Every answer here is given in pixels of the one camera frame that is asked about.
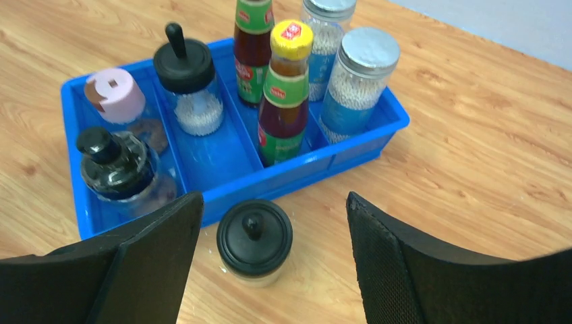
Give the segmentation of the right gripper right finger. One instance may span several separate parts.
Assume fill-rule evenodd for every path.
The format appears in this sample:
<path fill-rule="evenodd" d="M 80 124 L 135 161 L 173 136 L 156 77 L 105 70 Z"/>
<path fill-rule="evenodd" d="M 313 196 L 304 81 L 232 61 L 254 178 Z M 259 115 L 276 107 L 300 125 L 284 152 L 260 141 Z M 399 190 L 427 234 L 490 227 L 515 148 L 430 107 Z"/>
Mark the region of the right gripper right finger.
<path fill-rule="evenodd" d="M 438 239 L 355 192 L 346 200 L 368 323 L 570 323 L 571 250 L 512 261 Z"/>

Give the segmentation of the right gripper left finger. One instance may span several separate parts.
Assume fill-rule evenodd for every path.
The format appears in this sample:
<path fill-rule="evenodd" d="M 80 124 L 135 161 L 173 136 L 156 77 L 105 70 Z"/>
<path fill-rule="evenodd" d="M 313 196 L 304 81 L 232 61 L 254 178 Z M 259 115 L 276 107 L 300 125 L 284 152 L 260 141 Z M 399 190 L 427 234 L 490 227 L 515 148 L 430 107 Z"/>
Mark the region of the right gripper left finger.
<path fill-rule="evenodd" d="M 190 192 L 49 254 L 1 261 L 2 323 L 175 323 L 204 213 Z"/>

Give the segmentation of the black cap soy bottle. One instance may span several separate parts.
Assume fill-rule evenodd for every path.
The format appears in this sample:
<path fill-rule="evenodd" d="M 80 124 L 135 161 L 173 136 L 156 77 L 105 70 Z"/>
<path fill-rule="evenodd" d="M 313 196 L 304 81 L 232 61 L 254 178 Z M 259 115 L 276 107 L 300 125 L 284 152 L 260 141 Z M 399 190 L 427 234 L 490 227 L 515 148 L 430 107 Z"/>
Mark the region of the black cap soy bottle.
<path fill-rule="evenodd" d="M 158 153 L 133 132 L 89 127 L 76 138 L 81 176 L 96 197 L 134 219 L 177 196 L 177 184 Z"/>

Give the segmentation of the black lid jar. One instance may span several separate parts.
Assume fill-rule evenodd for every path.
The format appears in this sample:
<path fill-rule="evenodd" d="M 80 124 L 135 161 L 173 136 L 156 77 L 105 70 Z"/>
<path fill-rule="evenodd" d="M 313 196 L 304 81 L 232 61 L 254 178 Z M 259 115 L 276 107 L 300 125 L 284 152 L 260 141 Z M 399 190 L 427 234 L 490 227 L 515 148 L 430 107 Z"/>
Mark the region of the black lid jar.
<path fill-rule="evenodd" d="M 242 284 L 255 288 L 278 280 L 292 244 L 289 216 L 269 200 L 234 205 L 217 229 L 217 248 L 226 269 Z"/>
<path fill-rule="evenodd" d="M 176 22 L 165 26 L 167 42 L 153 57 L 153 66 L 181 129 L 206 136 L 223 122 L 223 102 L 212 53 L 206 43 L 186 38 Z"/>

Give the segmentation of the pink lid spice jar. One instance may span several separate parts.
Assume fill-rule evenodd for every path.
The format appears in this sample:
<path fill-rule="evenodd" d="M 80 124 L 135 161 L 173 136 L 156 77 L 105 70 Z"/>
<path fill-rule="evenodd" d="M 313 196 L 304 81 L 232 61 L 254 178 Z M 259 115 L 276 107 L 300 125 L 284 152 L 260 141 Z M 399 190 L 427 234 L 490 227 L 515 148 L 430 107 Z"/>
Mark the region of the pink lid spice jar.
<path fill-rule="evenodd" d="M 127 70 L 114 67 L 93 73 L 86 79 L 84 95 L 106 122 L 132 132 L 158 154 L 168 147 L 156 107 Z"/>

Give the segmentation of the yellow cap sauce bottle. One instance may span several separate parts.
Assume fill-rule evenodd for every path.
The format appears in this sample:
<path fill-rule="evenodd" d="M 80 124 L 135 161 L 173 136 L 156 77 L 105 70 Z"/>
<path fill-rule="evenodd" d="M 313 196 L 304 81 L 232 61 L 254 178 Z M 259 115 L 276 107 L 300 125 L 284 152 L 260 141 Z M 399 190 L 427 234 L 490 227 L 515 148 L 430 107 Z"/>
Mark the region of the yellow cap sauce bottle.
<path fill-rule="evenodd" d="M 269 167 L 296 157 L 309 116 L 309 56 L 314 33 L 283 20 L 270 33 L 271 58 L 258 111 L 258 152 Z"/>

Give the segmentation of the silver lid millet jar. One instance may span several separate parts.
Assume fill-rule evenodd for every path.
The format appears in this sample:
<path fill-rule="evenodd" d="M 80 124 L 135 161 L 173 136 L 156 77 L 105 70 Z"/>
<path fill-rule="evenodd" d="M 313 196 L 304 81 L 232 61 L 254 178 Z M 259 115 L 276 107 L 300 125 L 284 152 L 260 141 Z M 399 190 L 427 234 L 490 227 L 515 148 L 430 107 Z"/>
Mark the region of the silver lid millet jar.
<path fill-rule="evenodd" d="M 343 36 L 318 120 L 329 142 L 366 129 L 400 53 L 396 39 L 378 28 L 355 28 Z"/>

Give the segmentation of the silver lid blue label jar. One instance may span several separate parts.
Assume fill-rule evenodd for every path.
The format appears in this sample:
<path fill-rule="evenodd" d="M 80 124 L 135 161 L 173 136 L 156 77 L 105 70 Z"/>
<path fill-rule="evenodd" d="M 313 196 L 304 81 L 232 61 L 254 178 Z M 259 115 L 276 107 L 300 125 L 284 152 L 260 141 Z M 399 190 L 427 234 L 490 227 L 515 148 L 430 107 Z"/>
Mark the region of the silver lid blue label jar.
<path fill-rule="evenodd" d="M 302 22 L 314 33 L 309 58 L 309 100 L 321 101 L 325 95 L 341 39 L 349 29 L 356 0 L 303 0 Z"/>

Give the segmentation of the red cap sauce bottle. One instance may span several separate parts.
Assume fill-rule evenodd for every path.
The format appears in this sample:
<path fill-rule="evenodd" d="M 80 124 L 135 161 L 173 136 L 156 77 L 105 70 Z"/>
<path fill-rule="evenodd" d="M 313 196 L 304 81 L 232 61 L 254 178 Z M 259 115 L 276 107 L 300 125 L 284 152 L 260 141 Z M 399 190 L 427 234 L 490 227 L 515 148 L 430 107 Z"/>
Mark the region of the red cap sauce bottle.
<path fill-rule="evenodd" d="M 259 106 L 272 55 L 270 32 L 275 25 L 271 0 L 239 0 L 235 8 L 234 61 L 237 93 L 249 107 Z"/>

